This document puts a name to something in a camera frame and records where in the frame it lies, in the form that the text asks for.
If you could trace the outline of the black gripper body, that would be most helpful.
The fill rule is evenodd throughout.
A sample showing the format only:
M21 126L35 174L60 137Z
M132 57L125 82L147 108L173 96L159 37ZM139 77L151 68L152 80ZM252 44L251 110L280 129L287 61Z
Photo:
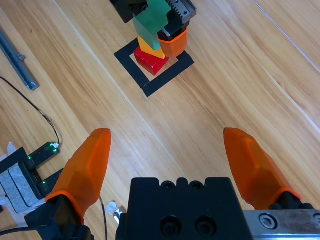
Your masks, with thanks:
M111 4L124 23L128 23L133 17L152 9L164 10L164 16L169 23L185 25L196 14L197 8L190 0L110 0Z

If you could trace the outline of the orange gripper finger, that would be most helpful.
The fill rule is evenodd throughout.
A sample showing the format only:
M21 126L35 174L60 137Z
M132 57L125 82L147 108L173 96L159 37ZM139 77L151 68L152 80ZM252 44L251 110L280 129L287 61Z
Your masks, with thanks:
M176 58L187 47L189 22L182 24L180 18L173 11L169 11L166 16L168 24L157 32L157 37L165 56Z
M66 163L45 204L25 216L43 240L94 239L84 217L100 196L111 142L110 129L94 130Z
M303 203L275 161L248 133L223 130L225 151L240 195L255 210L313 210Z

